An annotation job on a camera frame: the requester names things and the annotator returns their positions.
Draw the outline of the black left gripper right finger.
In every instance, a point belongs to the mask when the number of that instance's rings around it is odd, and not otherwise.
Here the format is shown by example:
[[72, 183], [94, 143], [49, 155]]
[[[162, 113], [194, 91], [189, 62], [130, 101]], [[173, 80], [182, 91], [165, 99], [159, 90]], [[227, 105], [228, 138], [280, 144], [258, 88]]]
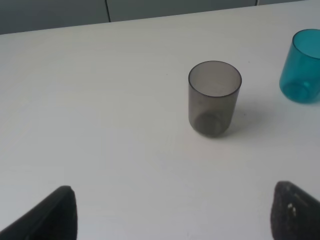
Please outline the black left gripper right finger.
[[270, 214], [275, 240], [318, 240], [320, 201], [290, 181], [275, 185]]

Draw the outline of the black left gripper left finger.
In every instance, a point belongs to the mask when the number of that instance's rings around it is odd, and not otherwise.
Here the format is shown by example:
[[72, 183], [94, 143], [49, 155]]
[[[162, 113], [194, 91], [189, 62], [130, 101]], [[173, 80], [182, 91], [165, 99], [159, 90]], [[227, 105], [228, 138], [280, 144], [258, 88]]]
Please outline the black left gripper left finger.
[[2, 240], [76, 240], [77, 236], [76, 195], [68, 185], [58, 187], [0, 231]]

